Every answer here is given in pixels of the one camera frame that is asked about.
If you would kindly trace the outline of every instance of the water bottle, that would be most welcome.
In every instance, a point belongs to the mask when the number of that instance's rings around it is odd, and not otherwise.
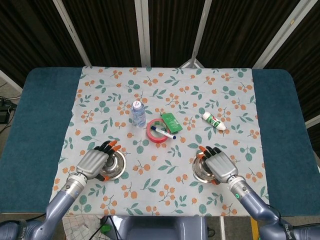
[[[134,101],[131,106],[133,125],[136,127],[143,127],[146,124],[145,106],[140,101]]]

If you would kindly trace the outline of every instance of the dark curtain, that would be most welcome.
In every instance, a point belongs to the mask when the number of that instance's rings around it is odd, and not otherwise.
[[[320,1],[313,6],[265,67],[285,69],[291,74],[306,121],[320,115],[319,13]]]
[[[64,0],[94,66],[140,67],[134,0]]]
[[[180,67],[192,56],[204,0],[149,0],[152,67]]]
[[[198,56],[205,68],[251,68],[299,0],[213,0]]]
[[[1,0],[0,19],[0,69],[21,87],[34,68],[84,65],[51,0]]]
[[[307,129],[311,145],[315,153],[320,156],[320,123]]]

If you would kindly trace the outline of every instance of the glue stick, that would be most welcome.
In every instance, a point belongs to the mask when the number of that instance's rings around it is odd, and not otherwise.
[[[220,121],[219,119],[217,119],[215,116],[213,116],[210,112],[206,111],[203,115],[202,115],[203,120],[205,120],[207,123],[211,124],[212,126],[214,126],[216,129],[218,130],[226,130],[226,126],[224,125],[224,123],[222,121]]]

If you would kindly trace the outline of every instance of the red tape roll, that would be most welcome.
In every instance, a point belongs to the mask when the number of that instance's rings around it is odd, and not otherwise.
[[[164,136],[162,135],[162,137],[156,137],[156,136],[153,136],[151,131],[151,126],[163,126],[166,128],[166,131],[168,133],[170,133],[170,130],[169,128],[167,127],[167,125],[165,124],[165,122],[161,119],[161,118],[156,118],[156,119],[153,119],[152,121],[150,121],[147,125],[146,125],[146,135],[148,136],[148,138],[150,139],[151,142],[154,142],[156,144],[162,144],[163,142],[165,142],[168,137],[167,136]]]

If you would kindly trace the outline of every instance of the tape roll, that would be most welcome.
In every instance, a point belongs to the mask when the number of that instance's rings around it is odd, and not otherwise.
[[[164,136],[161,133],[153,131],[151,129],[151,126],[155,126],[155,127],[162,126],[162,127],[165,127],[165,130],[168,133],[170,133],[169,128],[167,127],[167,125],[165,124],[165,122],[161,118],[153,119],[146,125],[146,135],[150,139],[151,142],[154,142],[156,144],[162,144],[163,142],[165,142],[168,139],[167,136]]]

